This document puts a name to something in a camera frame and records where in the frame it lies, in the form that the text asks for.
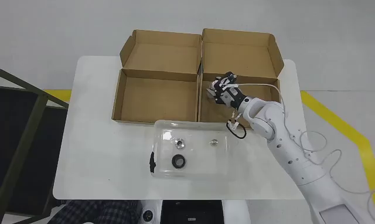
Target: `black rubber ring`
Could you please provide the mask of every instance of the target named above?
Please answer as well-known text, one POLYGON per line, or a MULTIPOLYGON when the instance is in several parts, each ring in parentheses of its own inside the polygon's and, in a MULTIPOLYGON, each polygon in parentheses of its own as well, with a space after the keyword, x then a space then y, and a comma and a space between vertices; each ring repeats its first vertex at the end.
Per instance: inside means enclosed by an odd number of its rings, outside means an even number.
POLYGON ((174 155, 174 156, 172 157, 172 165, 173 165, 173 167, 175 167, 176 169, 181 169, 181 168, 183 168, 183 167, 185 166, 185 164, 186 164, 186 159, 185 159, 185 157, 183 157, 183 155, 177 154, 177 155, 174 155), (177 164, 177 161, 178 161, 179 159, 182 159, 182 164, 181 164, 181 165, 178 165, 178 164, 177 164))

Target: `cardboard box lid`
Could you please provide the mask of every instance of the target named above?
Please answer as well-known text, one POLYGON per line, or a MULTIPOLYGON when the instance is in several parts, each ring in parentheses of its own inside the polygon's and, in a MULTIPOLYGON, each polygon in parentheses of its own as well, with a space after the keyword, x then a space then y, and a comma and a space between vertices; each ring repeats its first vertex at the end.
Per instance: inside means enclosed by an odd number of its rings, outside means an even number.
POLYGON ((134 30, 120 51, 123 68, 196 74, 201 60, 198 34, 134 30))
POLYGON ((202 39, 205 80, 228 71, 238 76, 275 79, 284 67, 272 34, 204 29, 202 39))

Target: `yellow floor line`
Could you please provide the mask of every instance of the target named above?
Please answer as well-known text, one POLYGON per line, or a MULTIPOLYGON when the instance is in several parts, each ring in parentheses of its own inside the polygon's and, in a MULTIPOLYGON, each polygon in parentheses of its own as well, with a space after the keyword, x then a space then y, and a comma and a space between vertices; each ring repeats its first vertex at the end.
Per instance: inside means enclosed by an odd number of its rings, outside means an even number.
POLYGON ((371 149, 370 141, 307 92, 301 91, 301 97, 304 105, 309 107, 318 116, 322 117, 325 121, 327 121, 330 125, 332 125, 335 129, 357 145, 369 188, 371 190, 375 189, 375 157, 371 149))
POLYGON ((44 90, 44 91, 65 102, 69 102, 70 100, 71 90, 44 90))

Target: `metal nut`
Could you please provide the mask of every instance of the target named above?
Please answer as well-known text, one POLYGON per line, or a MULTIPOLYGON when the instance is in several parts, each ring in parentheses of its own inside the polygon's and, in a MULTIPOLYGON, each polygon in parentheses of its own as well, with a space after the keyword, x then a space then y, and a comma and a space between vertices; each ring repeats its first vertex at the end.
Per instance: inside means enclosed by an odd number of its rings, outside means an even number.
POLYGON ((210 142, 210 145, 211 145, 212 147, 216 147, 218 144, 219 144, 219 141, 216 140, 216 139, 212 139, 211 142, 210 142))
POLYGON ((177 149, 182 149, 185 147, 185 141, 182 138, 177 138, 175 140, 175 146, 177 149))

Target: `transparent plastic box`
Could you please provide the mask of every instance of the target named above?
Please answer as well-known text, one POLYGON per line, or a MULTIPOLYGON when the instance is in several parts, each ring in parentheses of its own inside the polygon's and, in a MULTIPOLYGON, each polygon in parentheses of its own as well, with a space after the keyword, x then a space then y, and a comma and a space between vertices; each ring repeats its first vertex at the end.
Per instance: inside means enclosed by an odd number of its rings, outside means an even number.
POLYGON ((158 120, 154 125, 154 177, 226 179, 229 132, 225 123, 158 120))

